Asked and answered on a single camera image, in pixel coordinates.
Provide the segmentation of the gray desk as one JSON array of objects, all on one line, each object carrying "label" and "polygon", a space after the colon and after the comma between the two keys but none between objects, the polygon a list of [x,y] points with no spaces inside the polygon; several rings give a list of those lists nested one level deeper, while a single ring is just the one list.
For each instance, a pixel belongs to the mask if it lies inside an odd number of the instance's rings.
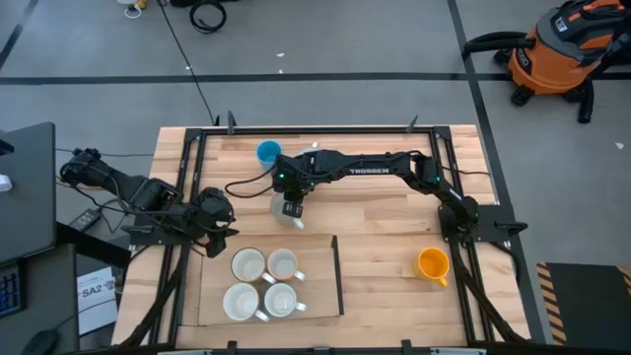
[{"label": "gray desk", "polygon": [[53,355],[79,349],[75,249],[64,245],[25,260],[26,308],[0,318],[0,355],[20,355],[32,337],[54,329]]}]

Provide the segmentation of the white printed paper sheet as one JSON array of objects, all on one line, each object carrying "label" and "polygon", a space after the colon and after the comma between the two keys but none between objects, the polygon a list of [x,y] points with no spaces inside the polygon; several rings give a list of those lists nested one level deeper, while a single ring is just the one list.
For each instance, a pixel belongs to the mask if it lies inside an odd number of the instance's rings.
[{"label": "white printed paper sheet", "polygon": [[77,278],[79,334],[85,335],[117,320],[115,278],[110,267]]}]

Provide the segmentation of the cream mug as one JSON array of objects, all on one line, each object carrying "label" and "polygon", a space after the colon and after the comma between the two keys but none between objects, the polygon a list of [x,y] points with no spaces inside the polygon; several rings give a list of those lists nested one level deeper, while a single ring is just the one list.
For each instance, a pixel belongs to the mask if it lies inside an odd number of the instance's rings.
[{"label": "cream mug", "polygon": [[270,201],[270,211],[276,220],[285,227],[292,227],[304,230],[305,225],[300,218],[291,217],[283,213],[283,206],[286,200],[283,193],[276,193]]}]

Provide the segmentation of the wooden shelf black metal rail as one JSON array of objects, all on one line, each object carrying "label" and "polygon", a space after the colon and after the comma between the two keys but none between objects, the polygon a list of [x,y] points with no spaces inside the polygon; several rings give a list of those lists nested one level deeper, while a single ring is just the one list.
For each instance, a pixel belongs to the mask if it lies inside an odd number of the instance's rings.
[{"label": "wooden shelf black metal rail", "polygon": [[227,248],[215,258],[201,262],[198,315],[199,325],[233,324],[222,308],[222,300],[238,279],[231,271],[231,259],[243,248],[255,248],[265,256],[276,249],[290,250],[298,260],[298,270],[306,274],[300,281],[288,283],[295,289],[298,301],[307,305],[304,312],[291,314],[293,319],[336,317],[339,315],[337,278],[332,237],[314,236],[235,236],[228,239]]}]

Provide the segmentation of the black power adapter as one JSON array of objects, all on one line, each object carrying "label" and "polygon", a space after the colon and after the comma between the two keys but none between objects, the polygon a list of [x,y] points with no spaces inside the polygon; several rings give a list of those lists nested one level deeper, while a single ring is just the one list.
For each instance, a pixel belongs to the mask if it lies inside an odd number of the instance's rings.
[{"label": "black power adapter", "polygon": [[102,212],[99,209],[86,209],[82,214],[76,217],[69,223],[69,227],[79,231],[86,232],[103,217]]}]

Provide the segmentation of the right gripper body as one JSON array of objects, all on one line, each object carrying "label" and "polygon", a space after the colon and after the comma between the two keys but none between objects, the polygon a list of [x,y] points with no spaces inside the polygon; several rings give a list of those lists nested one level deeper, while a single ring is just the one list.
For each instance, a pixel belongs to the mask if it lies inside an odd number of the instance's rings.
[{"label": "right gripper body", "polygon": [[315,161],[315,152],[307,152],[296,157],[278,155],[272,170],[272,187],[284,198],[283,215],[300,219],[303,214],[304,197],[313,191],[310,182]]}]

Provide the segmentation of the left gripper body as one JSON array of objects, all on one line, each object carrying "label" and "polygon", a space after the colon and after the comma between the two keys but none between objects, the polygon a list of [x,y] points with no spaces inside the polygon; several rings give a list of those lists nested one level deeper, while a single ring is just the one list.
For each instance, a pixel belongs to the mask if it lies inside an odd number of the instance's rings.
[{"label": "left gripper body", "polygon": [[216,187],[204,188],[195,198],[198,208],[194,225],[201,229],[208,239],[202,246],[209,258],[218,256],[226,247],[226,229],[236,221],[235,211],[222,190]]}]

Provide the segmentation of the black hazard striped mat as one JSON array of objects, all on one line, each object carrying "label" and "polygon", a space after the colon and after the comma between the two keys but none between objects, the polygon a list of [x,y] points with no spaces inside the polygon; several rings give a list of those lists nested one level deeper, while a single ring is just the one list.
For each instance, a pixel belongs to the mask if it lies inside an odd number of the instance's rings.
[{"label": "black hazard striped mat", "polygon": [[555,345],[631,353],[631,271],[540,262],[536,271]]}]

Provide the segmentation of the black aluminium table frame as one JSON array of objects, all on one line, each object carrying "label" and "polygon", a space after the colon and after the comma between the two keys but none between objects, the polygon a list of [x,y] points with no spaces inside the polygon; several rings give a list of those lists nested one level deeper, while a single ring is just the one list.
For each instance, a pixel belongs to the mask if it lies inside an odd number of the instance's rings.
[{"label": "black aluminium table frame", "polygon": [[496,196],[486,173],[479,134],[473,125],[240,127],[234,134],[213,128],[204,142],[187,141],[182,127],[161,129],[151,173],[169,182],[182,179],[186,192],[230,184],[237,213],[236,236],[332,237],[339,315],[313,319],[257,319],[199,325],[202,248],[187,257],[184,290],[166,305],[159,331],[179,349],[217,354],[230,340],[237,352],[341,355],[343,351],[401,352],[409,339],[414,352],[466,342],[455,284],[443,288],[417,279],[415,256],[443,249],[439,201],[411,190],[397,177],[347,177],[325,184],[305,201],[304,230],[281,225],[270,211],[270,180],[256,159],[265,140],[294,155],[317,142],[346,154],[418,150],[456,159],[463,176],[456,187],[482,204]]}]

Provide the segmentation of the black keyboard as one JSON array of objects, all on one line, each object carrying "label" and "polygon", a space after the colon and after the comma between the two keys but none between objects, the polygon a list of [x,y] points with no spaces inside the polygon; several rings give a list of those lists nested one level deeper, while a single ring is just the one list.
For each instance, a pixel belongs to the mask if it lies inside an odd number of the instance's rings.
[{"label": "black keyboard", "polygon": [[0,265],[0,318],[18,313],[26,307],[23,266],[20,262]]}]

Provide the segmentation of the yellow faceted mug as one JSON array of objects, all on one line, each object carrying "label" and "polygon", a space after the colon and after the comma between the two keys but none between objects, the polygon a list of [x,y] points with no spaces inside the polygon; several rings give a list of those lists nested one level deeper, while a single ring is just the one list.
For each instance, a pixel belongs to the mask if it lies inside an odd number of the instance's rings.
[{"label": "yellow faceted mug", "polygon": [[447,275],[450,271],[450,261],[439,248],[423,249],[413,261],[412,269],[419,279],[432,281],[443,288],[449,286]]}]

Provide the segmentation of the orange shop vacuum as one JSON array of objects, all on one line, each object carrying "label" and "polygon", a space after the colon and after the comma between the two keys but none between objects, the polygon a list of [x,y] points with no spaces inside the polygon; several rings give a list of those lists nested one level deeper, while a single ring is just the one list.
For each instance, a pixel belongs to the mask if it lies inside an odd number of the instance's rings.
[{"label": "orange shop vacuum", "polygon": [[578,121],[592,121],[593,80],[612,65],[631,62],[631,0],[567,0],[529,32],[495,32],[468,40],[462,55],[493,50],[522,107],[535,96],[560,96],[580,105]]}]

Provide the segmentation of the black computer mouse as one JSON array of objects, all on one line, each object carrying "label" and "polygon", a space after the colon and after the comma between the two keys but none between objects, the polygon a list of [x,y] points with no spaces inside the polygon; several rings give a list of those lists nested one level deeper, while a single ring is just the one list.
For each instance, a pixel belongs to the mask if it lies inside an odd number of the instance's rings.
[{"label": "black computer mouse", "polygon": [[37,332],[23,347],[20,355],[52,355],[59,341],[54,329]]}]

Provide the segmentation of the blue faceted mug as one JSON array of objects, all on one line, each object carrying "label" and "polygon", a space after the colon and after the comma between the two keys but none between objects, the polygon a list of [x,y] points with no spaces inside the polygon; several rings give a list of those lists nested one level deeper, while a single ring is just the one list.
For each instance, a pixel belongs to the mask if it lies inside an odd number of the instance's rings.
[{"label": "blue faceted mug", "polygon": [[264,171],[271,169],[282,154],[282,146],[274,140],[261,142],[256,148],[256,158]]}]

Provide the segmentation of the white mug blue pattern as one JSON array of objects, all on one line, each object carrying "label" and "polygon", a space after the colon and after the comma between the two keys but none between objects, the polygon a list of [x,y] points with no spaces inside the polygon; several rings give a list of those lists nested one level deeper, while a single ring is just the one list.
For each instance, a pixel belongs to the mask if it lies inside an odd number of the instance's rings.
[{"label": "white mug blue pattern", "polygon": [[264,295],[264,307],[275,318],[288,317],[295,311],[305,312],[308,307],[298,300],[294,288],[287,283],[272,285]]}]

